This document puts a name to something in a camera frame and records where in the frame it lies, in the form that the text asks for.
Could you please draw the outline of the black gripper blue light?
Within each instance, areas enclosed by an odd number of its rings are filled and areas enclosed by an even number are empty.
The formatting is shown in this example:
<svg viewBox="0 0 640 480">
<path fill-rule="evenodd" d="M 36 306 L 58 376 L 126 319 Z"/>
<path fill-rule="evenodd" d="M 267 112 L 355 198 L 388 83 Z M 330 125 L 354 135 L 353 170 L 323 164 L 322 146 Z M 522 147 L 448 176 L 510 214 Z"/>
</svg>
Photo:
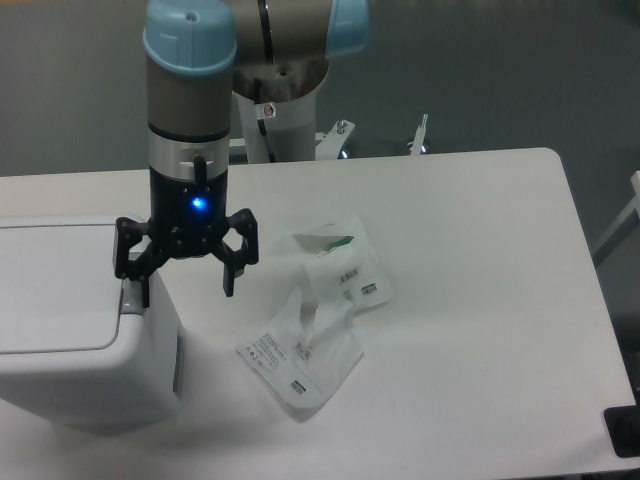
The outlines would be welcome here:
<svg viewBox="0 0 640 480">
<path fill-rule="evenodd" d="M 211 253 L 224 265 L 223 290 L 234 295 L 235 279 L 242 276 L 247 265 L 259 261 L 258 223 L 253 212 L 244 208 L 226 217 L 228 173 L 209 179 L 200 189 L 195 182 L 165 176 L 149 170 L 151 216 L 150 223 L 118 217 L 115 221 L 113 249 L 114 275 L 139 282 L 142 306 L 151 303 L 150 278 L 170 256 L 175 259 L 202 257 Z M 234 230 L 241 236 L 241 245 L 233 250 L 224 241 Z M 145 236 L 151 241 L 134 260 L 133 247 Z"/>
</svg>

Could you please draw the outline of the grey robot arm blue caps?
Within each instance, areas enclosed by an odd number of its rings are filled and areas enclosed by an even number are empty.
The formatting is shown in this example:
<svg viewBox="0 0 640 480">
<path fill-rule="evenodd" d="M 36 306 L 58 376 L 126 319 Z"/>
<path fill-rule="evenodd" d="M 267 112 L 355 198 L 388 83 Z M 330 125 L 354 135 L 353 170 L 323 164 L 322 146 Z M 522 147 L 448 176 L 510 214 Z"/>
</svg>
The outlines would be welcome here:
<svg viewBox="0 0 640 480">
<path fill-rule="evenodd" d="M 223 289 L 259 259 L 253 213 L 228 213 L 232 96 L 236 76 L 261 67 L 325 64 L 361 50 L 365 1 L 151 1 L 146 54 L 150 216 L 115 224 L 115 276 L 151 302 L 151 279 L 171 259 L 211 255 Z"/>
</svg>

